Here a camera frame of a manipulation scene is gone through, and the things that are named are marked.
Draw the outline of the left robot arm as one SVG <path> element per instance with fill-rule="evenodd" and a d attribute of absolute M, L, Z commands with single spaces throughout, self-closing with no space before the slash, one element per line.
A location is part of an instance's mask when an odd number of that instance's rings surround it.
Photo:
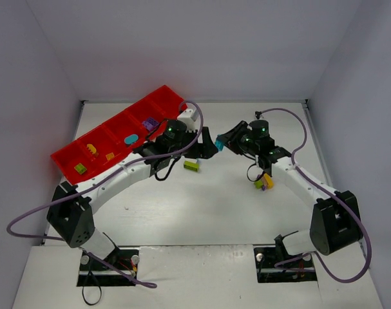
<path fill-rule="evenodd" d="M 133 184 L 158 178 L 163 169 L 171 170 L 181 157 L 209 159 L 214 156 L 218 150 L 208 128 L 196 126 L 203 121 L 198 108 L 187 108 L 176 119 L 168 120 L 164 132 L 154 141 L 144 142 L 98 176 L 77 185 L 61 183 L 47 213 L 48 223 L 69 247 L 102 260 L 113 259 L 118 247 L 95 227 L 94 214 Z"/>

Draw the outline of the purple lego brick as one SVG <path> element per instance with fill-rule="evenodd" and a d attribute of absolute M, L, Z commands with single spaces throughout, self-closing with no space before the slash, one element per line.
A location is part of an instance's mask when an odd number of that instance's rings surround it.
<path fill-rule="evenodd" d="M 142 125 L 148 130 L 152 131 L 159 125 L 159 122 L 152 117 L 148 117 L 142 122 Z"/>

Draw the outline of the turquoise round lego piece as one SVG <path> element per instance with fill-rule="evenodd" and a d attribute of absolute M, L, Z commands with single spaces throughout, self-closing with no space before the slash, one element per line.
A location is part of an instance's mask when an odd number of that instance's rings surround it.
<path fill-rule="evenodd" d="M 125 139 L 124 139 L 124 143 L 126 145 L 133 145 L 135 142 L 137 142 L 139 140 L 139 136 L 137 134 L 132 134 L 132 135 L 129 135 L 127 136 Z"/>

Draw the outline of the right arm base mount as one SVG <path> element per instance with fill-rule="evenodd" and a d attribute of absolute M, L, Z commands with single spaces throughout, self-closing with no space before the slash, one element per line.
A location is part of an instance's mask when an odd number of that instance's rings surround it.
<path fill-rule="evenodd" d="M 258 283 L 302 283 L 318 280 L 310 255 L 290 255 L 278 235 L 273 245 L 254 246 L 256 279 Z"/>

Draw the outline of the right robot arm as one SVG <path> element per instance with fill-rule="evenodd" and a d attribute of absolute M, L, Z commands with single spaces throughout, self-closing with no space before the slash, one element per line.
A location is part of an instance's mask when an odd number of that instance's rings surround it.
<path fill-rule="evenodd" d="M 263 171 L 289 188 L 310 209 L 310 227 L 282 238 L 288 255 L 317 251 L 327 256 L 363 237 L 354 218 L 335 200 L 340 199 L 359 216 L 356 197 L 350 191 L 339 192 L 313 176 L 309 176 L 309 181 L 304 179 L 290 152 L 270 137 L 267 121 L 241 121 L 217 136 L 216 144 L 237 155 L 253 157 Z"/>

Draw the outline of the small green lego brick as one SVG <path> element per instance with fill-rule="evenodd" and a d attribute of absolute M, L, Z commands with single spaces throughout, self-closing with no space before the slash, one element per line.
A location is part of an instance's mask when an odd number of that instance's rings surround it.
<path fill-rule="evenodd" d="M 79 174 L 84 174 L 87 171 L 87 168 L 82 164 L 79 163 L 77 164 L 74 169 L 79 173 Z"/>

